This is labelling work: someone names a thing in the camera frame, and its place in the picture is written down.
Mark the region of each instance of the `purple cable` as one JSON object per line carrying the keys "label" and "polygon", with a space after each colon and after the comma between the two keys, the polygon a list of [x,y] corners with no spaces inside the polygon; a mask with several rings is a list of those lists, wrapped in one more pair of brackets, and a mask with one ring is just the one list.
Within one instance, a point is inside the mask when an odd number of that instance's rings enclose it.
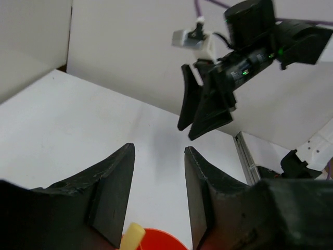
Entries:
{"label": "purple cable", "polygon": [[329,181],[329,178],[331,177],[331,170],[332,170],[330,161],[328,162],[327,166],[328,166],[327,180]]}
{"label": "purple cable", "polygon": [[[222,8],[225,8],[225,9],[230,8],[229,5],[227,5],[225,3],[221,3],[217,0],[206,0],[206,1],[211,2],[215,5],[218,5]],[[199,0],[194,0],[194,5],[195,5],[195,8],[196,8],[197,17],[201,17],[202,16],[202,11],[201,11],[201,8],[200,8],[200,5],[199,5]],[[277,18],[276,19],[276,21],[286,21],[286,20],[290,20],[290,19],[288,19],[288,18]],[[323,25],[333,26],[333,22],[330,22],[330,21],[319,21],[319,20],[298,20],[298,21],[306,22],[306,23],[309,23],[309,24],[312,24],[312,25],[323,24]]]}

